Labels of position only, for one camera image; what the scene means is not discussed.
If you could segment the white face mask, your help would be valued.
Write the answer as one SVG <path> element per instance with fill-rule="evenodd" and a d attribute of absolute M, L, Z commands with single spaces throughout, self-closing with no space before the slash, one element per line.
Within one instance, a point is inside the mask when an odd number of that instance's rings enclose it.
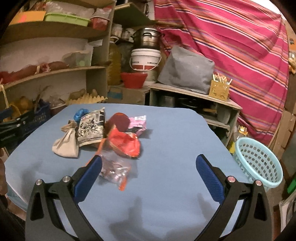
<path fill-rule="evenodd" d="M 52 146 L 52 151 L 64 158 L 77 158 L 79 146 L 75 129 L 70 128 L 62 138 L 57 139 Z"/>

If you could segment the blue plastic glove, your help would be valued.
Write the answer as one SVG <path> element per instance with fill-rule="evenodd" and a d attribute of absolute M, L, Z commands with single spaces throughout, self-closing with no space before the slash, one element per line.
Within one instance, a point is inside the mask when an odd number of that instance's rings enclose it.
<path fill-rule="evenodd" d="M 85 116 L 86 114 L 88 114 L 88 113 L 89 113 L 89 110 L 88 110 L 88 109 L 81 108 L 81 109 L 79 109 L 78 111 L 76 111 L 76 113 L 75 113 L 74 116 L 73 116 L 73 119 L 74 119 L 74 121 L 75 121 L 77 124 L 79 124 L 80 121 L 81 121 L 81 118 L 82 118 L 83 116 Z"/>

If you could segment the black white snack bag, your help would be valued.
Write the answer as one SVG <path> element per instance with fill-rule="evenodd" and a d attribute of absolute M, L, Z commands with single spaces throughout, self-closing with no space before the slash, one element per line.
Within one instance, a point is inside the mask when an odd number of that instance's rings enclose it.
<path fill-rule="evenodd" d="M 79 147 L 98 144 L 104 139 L 105 108 L 92 111 L 80 120 L 77 132 Z"/>

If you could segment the clear plastic wrapper orange edge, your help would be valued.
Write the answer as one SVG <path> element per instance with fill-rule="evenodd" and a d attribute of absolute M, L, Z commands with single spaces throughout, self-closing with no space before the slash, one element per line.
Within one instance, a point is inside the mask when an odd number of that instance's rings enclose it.
<path fill-rule="evenodd" d="M 106 138 L 102 140 L 96 153 L 102 159 L 102 169 L 99 176 L 116 184 L 118 190 L 124 191 L 128 181 L 137 178 L 137 162 L 116 153 Z"/>

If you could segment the dark red paper cup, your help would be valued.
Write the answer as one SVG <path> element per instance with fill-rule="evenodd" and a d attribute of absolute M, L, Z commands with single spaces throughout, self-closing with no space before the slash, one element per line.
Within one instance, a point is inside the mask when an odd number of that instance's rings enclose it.
<path fill-rule="evenodd" d="M 116 127 L 120 132 L 125 132 L 130 125 L 129 117 L 124 113 L 115 113 L 106 123 L 105 132 L 108 134 L 113 127 Z"/>

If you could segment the red plastic wrapper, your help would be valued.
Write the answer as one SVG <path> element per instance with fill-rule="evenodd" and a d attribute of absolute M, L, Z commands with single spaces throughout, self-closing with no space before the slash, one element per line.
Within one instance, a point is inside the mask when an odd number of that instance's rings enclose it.
<path fill-rule="evenodd" d="M 140 141 L 135 133 L 120 132 L 114 125 L 109 131 L 107 141 L 119 155 L 137 158 L 140 155 Z"/>

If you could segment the pink snack wrapper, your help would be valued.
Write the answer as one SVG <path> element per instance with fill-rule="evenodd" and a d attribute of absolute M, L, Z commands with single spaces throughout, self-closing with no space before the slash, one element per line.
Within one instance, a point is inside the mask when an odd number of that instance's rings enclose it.
<path fill-rule="evenodd" d="M 129 118 L 128 133 L 135 133 L 138 137 L 147 129 L 147 117 L 135 116 Z"/>

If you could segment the light blue plastic basket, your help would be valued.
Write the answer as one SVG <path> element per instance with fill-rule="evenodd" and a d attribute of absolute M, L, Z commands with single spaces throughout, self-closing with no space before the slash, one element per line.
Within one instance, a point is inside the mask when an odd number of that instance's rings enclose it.
<path fill-rule="evenodd" d="M 259 141 L 240 137 L 235 142 L 233 158 L 251 183 L 261 181 L 266 191 L 281 184 L 283 171 L 279 160 Z"/>

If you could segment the yellow egg tray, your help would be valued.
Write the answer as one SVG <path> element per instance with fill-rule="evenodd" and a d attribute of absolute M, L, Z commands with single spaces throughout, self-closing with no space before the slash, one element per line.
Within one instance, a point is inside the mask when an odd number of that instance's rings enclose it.
<path fill-rule="evenodd" d="M 78 99 L 69 99 L 66 101 L 66 105 L 73 105 L 73 104 L 94 104 L 94 103 L 103 103 L 107 100 L 107 97 L 103 96 L 92 96 L 90 94 L 85 94 Z"/>

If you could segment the clear plastic container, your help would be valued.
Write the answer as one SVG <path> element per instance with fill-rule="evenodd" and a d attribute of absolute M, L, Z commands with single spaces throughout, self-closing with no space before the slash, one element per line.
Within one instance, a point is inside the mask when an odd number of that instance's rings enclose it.
<path fill-rule="evenodd" d="M 89 50 L 76 51 L 62 56 L 62 61 L 66 63 L 69 68 L 90 67 L 92 59 L 92 52 Z"/>

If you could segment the red plastic bowl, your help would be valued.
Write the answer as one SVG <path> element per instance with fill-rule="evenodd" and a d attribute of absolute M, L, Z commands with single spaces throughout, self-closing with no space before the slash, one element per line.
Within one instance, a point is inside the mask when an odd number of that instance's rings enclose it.
<path fill-rule="evenodd" d="M 144 85 L 144 82 L 147 78 L 147 73 L 121 73 L 121 80 L 125 88 L 130 89 L 141 89 Z"/>

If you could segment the white plastic bucket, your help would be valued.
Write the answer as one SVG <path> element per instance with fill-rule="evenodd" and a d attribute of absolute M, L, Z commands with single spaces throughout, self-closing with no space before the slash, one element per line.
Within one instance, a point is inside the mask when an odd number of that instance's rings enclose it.
<path fill-rule="evenodd" d="M 158 67 L 161 59 L 159 50 L 139 48 L 132 50 L 129 65 L 134 71 L 150 71 Z"/>

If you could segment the steel pot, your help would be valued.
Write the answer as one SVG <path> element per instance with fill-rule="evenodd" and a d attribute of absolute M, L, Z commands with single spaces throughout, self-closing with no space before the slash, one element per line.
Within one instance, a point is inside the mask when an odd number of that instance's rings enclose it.
<path fill-rule="evenodd" d="M 159 50 L 160 38 L 163 34 L 154 28 L 141 28 L 133 36 L 133 47 L 135 49 L 147 48 Z"/>

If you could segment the pink striped cloth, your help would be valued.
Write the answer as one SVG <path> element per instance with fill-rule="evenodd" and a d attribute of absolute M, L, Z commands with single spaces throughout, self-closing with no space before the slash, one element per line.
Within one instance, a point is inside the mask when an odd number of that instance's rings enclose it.
<path fill-rule="evenodd" d="M 242 107 L 239 123 L 268 145 L 287 99 L 288 40 L 282 16 L 254 1 L 154 1 L 162 48 L 182 46 L 214 61 L 231 80 L 230 98 Z"/>

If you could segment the wooden wall shelf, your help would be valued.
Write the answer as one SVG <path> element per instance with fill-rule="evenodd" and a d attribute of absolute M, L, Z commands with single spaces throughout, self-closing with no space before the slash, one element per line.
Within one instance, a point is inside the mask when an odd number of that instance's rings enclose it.
<path fill-rule="evenodd" d="M 25 67 L 43 63 L 57 63 L 63 56 L 82 53 L 91 54 L 90 66 L 76 66 L 34 73 L 4 85 L 1 92 L 1 108 L 4 101 L 16 101 L 25 96 L 42 99 L 58 96 L 67 99 L 81 89 L 100 96 L 107 96 L 107 65 L 111 23 L 105 31 L 70 23 L 34 21 L 7 26 L 1 34 L 1 73 L 18 72 Z"/>

